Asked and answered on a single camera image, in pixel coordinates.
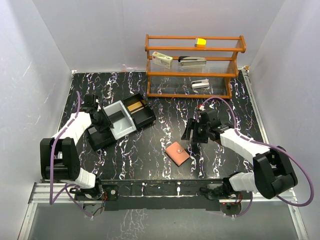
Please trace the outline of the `pink leather card holder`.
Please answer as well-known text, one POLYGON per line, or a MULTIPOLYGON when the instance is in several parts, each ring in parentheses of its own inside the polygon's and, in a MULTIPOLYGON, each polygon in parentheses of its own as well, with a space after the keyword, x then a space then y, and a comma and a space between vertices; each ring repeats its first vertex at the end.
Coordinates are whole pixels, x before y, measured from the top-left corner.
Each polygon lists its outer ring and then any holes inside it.
POLYGON ((178 142, 168 146, 165 152, 178 167, 190 158, 188 152, 178 142))

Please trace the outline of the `black white organizer tray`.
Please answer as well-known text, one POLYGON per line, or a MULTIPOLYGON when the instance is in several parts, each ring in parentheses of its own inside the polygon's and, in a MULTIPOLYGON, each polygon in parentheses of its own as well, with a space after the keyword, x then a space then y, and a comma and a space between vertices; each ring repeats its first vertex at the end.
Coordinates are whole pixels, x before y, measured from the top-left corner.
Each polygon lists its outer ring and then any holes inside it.
POLYGON ((155 120, 155 112, 140 93, 135 93, 125 99, 110 105, 102 106, 110 120, 110 129, 98 132, 91 124, 86 130, 86 138, 94 151, 105 148, 117 140, 151 125, 155 120), (134 112, 128 106, 142 102, 143 107, 134 112))

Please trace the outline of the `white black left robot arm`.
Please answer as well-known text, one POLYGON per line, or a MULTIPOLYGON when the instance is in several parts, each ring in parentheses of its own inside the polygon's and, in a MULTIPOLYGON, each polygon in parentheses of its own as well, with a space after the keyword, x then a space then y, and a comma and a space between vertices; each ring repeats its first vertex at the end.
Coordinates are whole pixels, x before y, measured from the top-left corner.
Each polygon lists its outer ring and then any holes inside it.
POLYGON ((97 95, 85 94, 81 102, 80 93, 77 94, 76 112, 55 135, 40 141, 40 171, 42 178, 49 181, 51 204, 58 198, 53 194, 54 181, 65 183, 65 190, 69 187, 85 190, 93 200, 103 195, 104 188, 97 183, 96 175, 81 167, 77 143, 90 127, 96 128, 93 135, 98 137, 109 130, 112 123, 97 95))

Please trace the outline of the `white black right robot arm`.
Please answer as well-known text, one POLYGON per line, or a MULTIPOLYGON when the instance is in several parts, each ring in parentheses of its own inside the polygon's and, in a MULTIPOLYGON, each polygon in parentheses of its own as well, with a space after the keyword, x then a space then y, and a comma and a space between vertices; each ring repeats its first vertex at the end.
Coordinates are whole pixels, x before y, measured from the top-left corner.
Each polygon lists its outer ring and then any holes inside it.
POLYGON ((284 149, 272 149, 245 138, 230 125, 222 124, 213 109, 202 110, 198 119, 188 119, 181 139, 192 140, 194 143, 212 140, 252 164, 252 172, 233 173, 223 178, 222 185, 215 189, 217 193, 230 199, 243 191, 259 192, 266 199, 272 199, 298 184, 298 178, 284 149))

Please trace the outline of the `gold card in tray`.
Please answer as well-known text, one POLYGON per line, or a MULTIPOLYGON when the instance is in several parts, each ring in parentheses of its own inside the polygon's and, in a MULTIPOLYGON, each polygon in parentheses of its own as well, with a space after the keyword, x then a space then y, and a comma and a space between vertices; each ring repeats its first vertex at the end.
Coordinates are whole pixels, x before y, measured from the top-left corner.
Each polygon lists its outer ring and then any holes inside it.
POLYGON ((131 105, 129 105, 127 108, 130 112, 138 111, 139 109, 143 108, 144 105, 141 101, 137 101, 131 105))

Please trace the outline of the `white hole punch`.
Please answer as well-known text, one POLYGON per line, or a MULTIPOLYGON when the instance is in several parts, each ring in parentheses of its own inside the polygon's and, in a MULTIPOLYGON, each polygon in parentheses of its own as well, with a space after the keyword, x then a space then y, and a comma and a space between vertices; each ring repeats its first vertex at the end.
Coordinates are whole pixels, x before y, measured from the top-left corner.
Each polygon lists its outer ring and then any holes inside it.
POLYGON ((190 84, 192 89, 203 89, 210 86, 208 79, 194 80, 190 84))

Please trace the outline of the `orange wooden shelf rack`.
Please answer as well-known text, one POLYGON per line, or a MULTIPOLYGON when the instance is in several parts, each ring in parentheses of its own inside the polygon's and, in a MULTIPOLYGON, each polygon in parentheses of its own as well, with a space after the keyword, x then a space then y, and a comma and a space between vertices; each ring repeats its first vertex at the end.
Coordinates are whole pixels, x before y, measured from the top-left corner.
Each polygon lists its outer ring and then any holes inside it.
POLYGON ((238 54, 247 50, 240 36, 146 35, 147 96, 153 98, 232 98, 231 81, 239 76, 238 54), (195 47, 196 38, 206 39, 205 47, 195 47), (152 62, 153 52, 173 57, 170 69, 152 62), (180 67, 180 56, 206 58, 203 67, 180 67), (209 87, 192 89, 191 82, 209 80, 209 87))

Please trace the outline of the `grey black stapler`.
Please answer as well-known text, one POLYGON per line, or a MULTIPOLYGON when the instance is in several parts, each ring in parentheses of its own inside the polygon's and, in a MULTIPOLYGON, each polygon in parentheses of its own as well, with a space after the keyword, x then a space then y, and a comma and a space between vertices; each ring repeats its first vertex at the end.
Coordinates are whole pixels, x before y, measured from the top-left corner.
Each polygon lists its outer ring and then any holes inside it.
POLYGON ((204 67, 206 64, 207 59, 205 57, 180 56, 178 58, 178 65, 181 68, 204 67))

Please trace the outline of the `white staples box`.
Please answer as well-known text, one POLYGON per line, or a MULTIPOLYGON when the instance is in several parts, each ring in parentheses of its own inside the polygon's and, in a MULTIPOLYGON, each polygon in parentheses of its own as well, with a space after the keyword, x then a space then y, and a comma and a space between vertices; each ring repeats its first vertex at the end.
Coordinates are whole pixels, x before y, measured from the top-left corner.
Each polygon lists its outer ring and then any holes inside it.
POLYGON ((170 69, 172 67, 173 57, 154 51, 152 53, 152 62, 158 66, 170 69))

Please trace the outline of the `yellow white small box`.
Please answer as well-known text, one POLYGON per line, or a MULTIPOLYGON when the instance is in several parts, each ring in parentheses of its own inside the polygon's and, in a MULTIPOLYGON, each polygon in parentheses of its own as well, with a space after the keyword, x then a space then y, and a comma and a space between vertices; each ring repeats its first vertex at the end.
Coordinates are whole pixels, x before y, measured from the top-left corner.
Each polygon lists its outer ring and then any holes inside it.
POLYGON ((207 40, 204 38, 196 38, 194 46, 197 48, 204 48, 207 44, 207 40))

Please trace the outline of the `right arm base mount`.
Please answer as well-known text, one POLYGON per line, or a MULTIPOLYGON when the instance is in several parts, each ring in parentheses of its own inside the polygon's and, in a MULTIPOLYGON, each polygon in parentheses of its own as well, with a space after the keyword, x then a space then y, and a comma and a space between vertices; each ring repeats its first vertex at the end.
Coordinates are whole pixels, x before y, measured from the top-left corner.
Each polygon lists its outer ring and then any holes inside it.
POLYGON ((208 200, 217 200, 223 216, 239 217, 249 211, 253 202, 253 194, 250 194, 247 207, 242 210, 243 193, 234 191, 224 184, 208 184, 199 188, 199 192, 208 200))

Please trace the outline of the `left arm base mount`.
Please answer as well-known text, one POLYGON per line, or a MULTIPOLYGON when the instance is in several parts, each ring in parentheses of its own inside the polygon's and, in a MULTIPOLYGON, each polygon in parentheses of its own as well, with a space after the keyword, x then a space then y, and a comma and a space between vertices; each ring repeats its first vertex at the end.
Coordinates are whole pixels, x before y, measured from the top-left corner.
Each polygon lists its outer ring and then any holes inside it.
POLYGON ((91 213, 94 217, 97 213, 102 213, 105 210, 107 201, 116 201, 119 196, 119 187, 115 184, 95 184, 94 188, 82 189, 72 187, 69 191, 74 194, 77 201, 101 201, 100 207, 91 213))

